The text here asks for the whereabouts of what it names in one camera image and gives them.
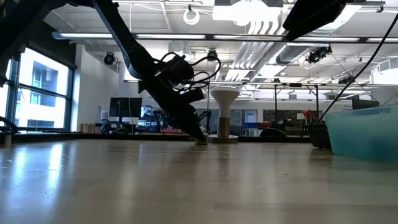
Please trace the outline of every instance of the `ceiling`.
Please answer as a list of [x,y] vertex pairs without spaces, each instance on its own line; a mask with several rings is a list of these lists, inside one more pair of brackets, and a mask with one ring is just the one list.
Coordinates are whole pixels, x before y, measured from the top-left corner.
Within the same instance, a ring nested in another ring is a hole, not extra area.
[[[211,14],[211,10],[213,10],[214,0],[205,0],[202,2],[202,6],[193,6],[194,9],[203,10],[203,12],[200,12],[200,20],[193,26],[188,25],[183,20],[183,14],[187,8],[184,5],[171,6],[166,4],[163,9],[167,11],[163,11],[160,4],[145,4],[143,6],[121,4],[119,6],[119,13],[126,25],[131,28],[131,32],[135,33],[247,34],[249,32],[249,25],[241,27],[235,25],[233,21],[214,21],[213,16],[209,15]],[[386,0],[384,12],[376,13],[376,10],[377,7],[363,7],[361,9],[362,12],[355,13],[347,23],[335,30],[332,35],[383,36],[396,15],[394,12],[398,12],[398,2]],[[51,12],[44,21],[60,32],[108,33],[98,13],[94,9],[87,7],[66,5]],[[390,36],[398,37],[398,26],[393,28]],[[171,41],[140,40],[139,42],[153,57],[161,58],[163,54],[169,51],[169,43]],[[191,62],[205,57],[209,49],[216,49],[218,57],[226,65],[232,64],[242,50],[241,47],[243,44],[242,42],[201,40],[185,42],[188,46],[185,49],[185,53],[190,56]],[[106,52],[114,51],[119,58],[122,58],[119,48],[113,40],[87,40],[81,43],[85,44],[86,48],[96,55],[105,55]],[[308,69],[309,65],[303,64],[304,58],[308,55],[307,51],[300,55],[294,63],[287,65],[283,70],[278,72],[278,75],[282,82],[307,82],[309,78],[315,83],[331,81],[330,78],[333,75],[344,72],[342,67],[346,70],[355,68],[354,71],[359,71],[373,54],[376,47],[376,44],[331,44],[333,55],[336,58],[329,55],[320,63],[312,65]],[[261,57],[266,57],[268,53],[269,51],[264,52]],[[398,45],[385,44],[379,51],[376,62],[383,62],[391,57],[398,57]],[[195,69],[197,71],[214,72],[216,63],[205,61],[196,66]],[[258,65],[253,68],[255,73],[258,73],[259,70]],[[226,73],[228,69],[223,69],[222,72]],[[264,78],[262,82],[269,81],[269,78]],[[369,70],[366,70],[357,81],[361,83],[368,82]]]

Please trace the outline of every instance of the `teal plastic bin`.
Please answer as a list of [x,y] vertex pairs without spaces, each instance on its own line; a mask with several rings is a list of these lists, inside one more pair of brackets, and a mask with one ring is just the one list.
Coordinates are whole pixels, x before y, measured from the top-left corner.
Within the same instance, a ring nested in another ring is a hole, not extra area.
[[398,105],[325,116],[334,154],[398,161]]

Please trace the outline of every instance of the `wooden base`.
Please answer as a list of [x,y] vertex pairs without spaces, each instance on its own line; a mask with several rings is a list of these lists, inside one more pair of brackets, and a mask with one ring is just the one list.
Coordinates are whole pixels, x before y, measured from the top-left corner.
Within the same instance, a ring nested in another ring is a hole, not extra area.
[[227,138],[220,138],[216,134],[209,135],[209,142],[214,144],[236,144],[238,143],[238,137],[230,135]]

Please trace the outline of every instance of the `glass wall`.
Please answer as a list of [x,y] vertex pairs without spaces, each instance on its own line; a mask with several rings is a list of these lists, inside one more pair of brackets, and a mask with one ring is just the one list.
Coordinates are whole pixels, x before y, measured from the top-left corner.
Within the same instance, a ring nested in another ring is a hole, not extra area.
[[25,49],[20,62],[9,64],[7,78],[13,85],[0,88],[0,116],[20,130],[69,130],[72,71],[67,66]]

